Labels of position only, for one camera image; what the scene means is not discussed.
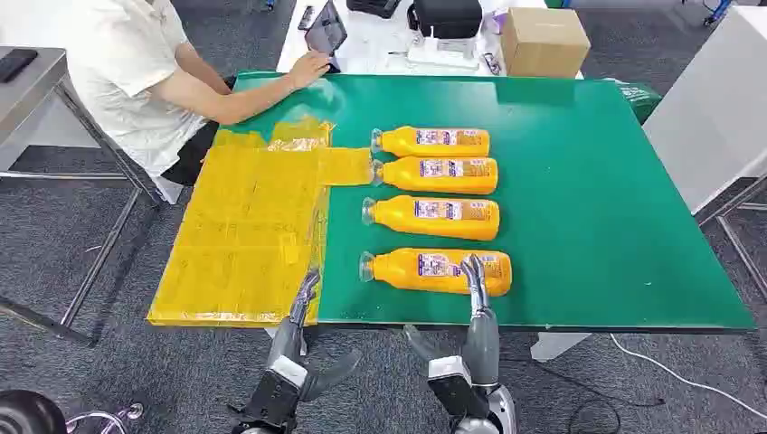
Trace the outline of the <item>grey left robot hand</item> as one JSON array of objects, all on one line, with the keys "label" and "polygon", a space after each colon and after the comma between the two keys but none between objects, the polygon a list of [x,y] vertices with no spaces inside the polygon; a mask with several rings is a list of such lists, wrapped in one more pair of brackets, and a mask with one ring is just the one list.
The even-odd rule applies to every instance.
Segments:
[{"label": "grey left robot hand", "polygon": [[298,387],[298,398],[304,402],[315,400],[347,379],[363,356],[358,349],[353,349],[324,371],[311,371],[301,361],[304,324],[319,280],[319,269],[309,268],[298,287],[289,314],[277,328],[267,359],[268,368],[277,367],[277,373]]}]

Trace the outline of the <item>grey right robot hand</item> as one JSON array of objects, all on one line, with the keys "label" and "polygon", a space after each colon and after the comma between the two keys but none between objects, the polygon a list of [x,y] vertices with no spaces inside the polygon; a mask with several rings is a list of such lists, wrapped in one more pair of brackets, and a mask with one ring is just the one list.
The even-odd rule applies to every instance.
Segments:
[{"label": "grey right robot hand", "polygon": [[414,325],[403,332],[412,349],[428,364],[429,375],[460,374],[473,386],[493,388],[498,383],[499,332],[490,306],[482,261],[475,254],[461,263],[471,299],[470,324],[466,342],[458,354],[446,355],[428,342]]}]

